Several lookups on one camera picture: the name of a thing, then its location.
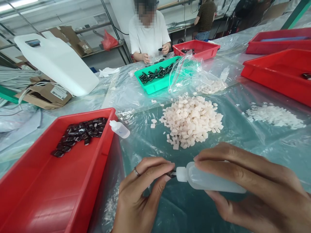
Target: person with striped top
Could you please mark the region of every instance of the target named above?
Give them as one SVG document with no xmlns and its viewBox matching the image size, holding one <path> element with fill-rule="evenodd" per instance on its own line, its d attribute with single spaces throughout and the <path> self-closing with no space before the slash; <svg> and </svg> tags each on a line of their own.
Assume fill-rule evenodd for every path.
<svg viewBox="0 0 311 233">
<path fill-rule="evenodd" d="M 203 0 L 203 4 L 199 9 L 198 16 L 194 21 L 194 25 L 197 25 L 200 22 L 200 28 L 197 35 L 194 37 L 196 40 L 207 40 L 213 21 L 215 19 L 216 5 L 212 0 Z"/>
</svg>

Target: cardboard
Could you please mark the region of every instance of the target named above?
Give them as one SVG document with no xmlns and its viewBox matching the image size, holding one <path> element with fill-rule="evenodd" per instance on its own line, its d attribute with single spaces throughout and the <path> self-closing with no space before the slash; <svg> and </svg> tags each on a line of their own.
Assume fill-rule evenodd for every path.
<svg viewBox="0 0 311 233">
<path fill-rule="evenodd" d="M 46 75 L 31 78 L 30 81 L 32 84 L 36 84 L 44 79 L 54 82 Z M 30 91 L 23 100 L 46 110 L 60 108 L 72 98 L 69 92 L 50 83 L 47 83 L 45 86 L 30 86 L 29 89 Z M 19 98 L 22 93 L 23 91 L 16 94 L 15 97 Z"/>
<path fill-rule="evenodd" d="M 24 56 L 18 56 L 17 59 L 22 62 L 16 63 L 15 65 L 23 70 L 38 70 L 35 66 L 33 66 Z"/>
<path fill-rule="evenodd" d="M 72 29 L 72 27 L 71 26 L 60 26 L 59 28 L 61 29 L 61 32 L 67 37 L 67 39 L 69 40 L 69 43 L 71 44 L 71 47 L 75 50 L 75 52 L 80 57 L 84 56 L 85 52 L 83 51 L 81 46 L 79 46 L 79 43 L 81 42 L 81 40 L 79 39 L 75 31 Z"/>
<path fill-rule="evenodd" d="M 78 43 L 78 45 L 83 49 L 83 51 L 86 53 L 86 54 L 90 54 L 93 52 L 91 46 L 85 41 L 80 41 Z"/>
<path fill-rule="evenodd" d="M 74 32 L 71 26 L 60 26 L 58 28 L 51 28 L 46 31 L 50 31 L 55 37 L 61 39 L 65 43 L 67 43 L 78 55 L 79 57 L 84 56 L 86 53 L 81 48 L 79 43 L 81 40 Z"/>
</svg>

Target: white t-shirt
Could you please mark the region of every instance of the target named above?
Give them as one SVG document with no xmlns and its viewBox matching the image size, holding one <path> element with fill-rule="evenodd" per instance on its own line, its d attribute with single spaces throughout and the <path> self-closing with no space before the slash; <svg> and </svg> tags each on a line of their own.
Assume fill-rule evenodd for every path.
<svg viewBox="0 0 311 233">
<path fill-rule="evenodd" d="M 132 54 L 148 53 L 153 57 L 161 54 L 159 48 L 170 42 L 167 26 L 163 14 L 156 11 L 154 21 L 150 28 L 145 28 L 137 15 L 130 20 L 129 34 L 131 40 Z"/>
</svg>

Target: bundle of white wires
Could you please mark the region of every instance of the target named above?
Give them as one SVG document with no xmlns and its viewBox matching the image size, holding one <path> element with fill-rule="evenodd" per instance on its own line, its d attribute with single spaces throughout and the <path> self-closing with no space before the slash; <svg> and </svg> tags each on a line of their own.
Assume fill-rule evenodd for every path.
<svg viewBox="0 0 311 233">
<path fill-rule="evenodd" d="M 29 85 L 31 84 L 30 78 L 40 77 L 42 75 L 43 75 L 43 73 L 41 71 L 19 70 L 19 69 L 12 69 L 12 68 L 8 68 L 8 67 L 0 66 L 0 85 L 3 87 L 6 87 L 7 89 L 10 89 L 16 93 L 19 93 L 19 92 L 24 90 L 23 93 L 21 94 L 19 100 L 18 100 L 18 104 L 15 105 L 14 107 L 12 107 L 13 104 L 10 104 L 9 106 L 3 107 L 4 105 L 7 104 L 8 101 L 0 98 L 0 107 L 1 108 L 8 109 L 8 110 L 12 110 L 12 109 L 15 109 L 17 107 L 20 108 L 20 111 L 17 111 L 14 114 L 1 115 L 1 116 L 12 116 L 12 115 L 15 115 L 15 114 L 21 112 L 22 108 L 20 105 L 21 105 L 25 95 L 30 91 L 30 87 L 29 87 Z M 54 86 L 57 86 L 59 88 L 66 90 L 65 88 L 60 86 L 58 83 L 51 83 L 51 82 L 38 82 L 34 86 L 44 86 L 47 83 L 53 84 Z"/>
<path fill-rule="evenodd" d="M 42 76 L 41 71 L 20 70 L 0 66 L 0 85 L 16 93 L 21 92 L 30 84 L 30 78 Z M 4 106 L 7 100 L 0 98 L 0 107 Z"/>
</svg>

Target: ring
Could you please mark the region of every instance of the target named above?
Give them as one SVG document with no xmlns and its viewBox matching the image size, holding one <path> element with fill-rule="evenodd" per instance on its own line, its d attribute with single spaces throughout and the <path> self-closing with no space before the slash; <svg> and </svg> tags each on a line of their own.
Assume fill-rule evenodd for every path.
<svg viewBox="0 0 311 233">
<path fill-rule="evenodd" d="M 140 177 L 140 174 L 137 172 L 136 167 L 134 167 L 134 172 L 138 177 Z"/>
</svg>

